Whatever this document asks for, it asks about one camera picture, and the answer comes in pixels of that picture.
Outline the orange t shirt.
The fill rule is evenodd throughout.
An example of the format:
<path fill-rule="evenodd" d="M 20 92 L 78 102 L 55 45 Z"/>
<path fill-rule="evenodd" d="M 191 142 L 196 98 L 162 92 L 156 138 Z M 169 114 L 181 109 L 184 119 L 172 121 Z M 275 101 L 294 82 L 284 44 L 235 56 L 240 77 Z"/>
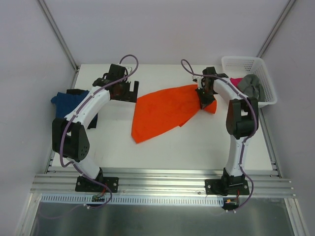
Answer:
<path fill-rule="evenodd" d="M 196 89 L 197 85 L 185 85 L 139 97 L 131 128 L 133 140 L 138 144 L 187 123 L 202 110 Z"/>

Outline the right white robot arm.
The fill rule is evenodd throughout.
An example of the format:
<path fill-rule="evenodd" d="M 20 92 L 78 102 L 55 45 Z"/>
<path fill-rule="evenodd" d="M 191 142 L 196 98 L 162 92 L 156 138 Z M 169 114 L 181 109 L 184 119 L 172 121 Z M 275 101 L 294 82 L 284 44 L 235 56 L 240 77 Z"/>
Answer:
<path fill-rule="evenodd" d="M 244 176 L 243 161 L 250 138 L 258 129 L 258 100 L 237 89 L 226 74 L 218 74 L 214 67 L 206 67 L 194 77 L 200 108 L 206 110 L 216 102 L 218 94 L 228 103 L 226 129 L 230 135 L 230 148 L 224 173 L 228 176 L 220 182 L 222 192 L 231 194 L 238 188 L 237 177 Z"/>

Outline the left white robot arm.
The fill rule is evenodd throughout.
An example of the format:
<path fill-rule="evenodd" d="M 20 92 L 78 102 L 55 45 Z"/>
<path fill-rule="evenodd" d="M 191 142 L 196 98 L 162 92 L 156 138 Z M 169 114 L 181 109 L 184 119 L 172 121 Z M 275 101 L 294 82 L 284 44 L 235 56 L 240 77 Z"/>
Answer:
<path fill-rule="evenodd" d="M 77 168 L 86 178 L 86 185 L 92 191 L 103 187 L 103 172 L 89 156 L 90 142 L 86 130 L 100 109 L 111 100 L 135 103 L 139 82 L 130 90 L 128 78 L 137 69 L 121 63 L 111 64 L 109 71 L 96 79 L 87 96 L 63 118 L 55 118 L 52 123 L 52 149 L 60 155 L 62 167 L 67 164 Z"/>

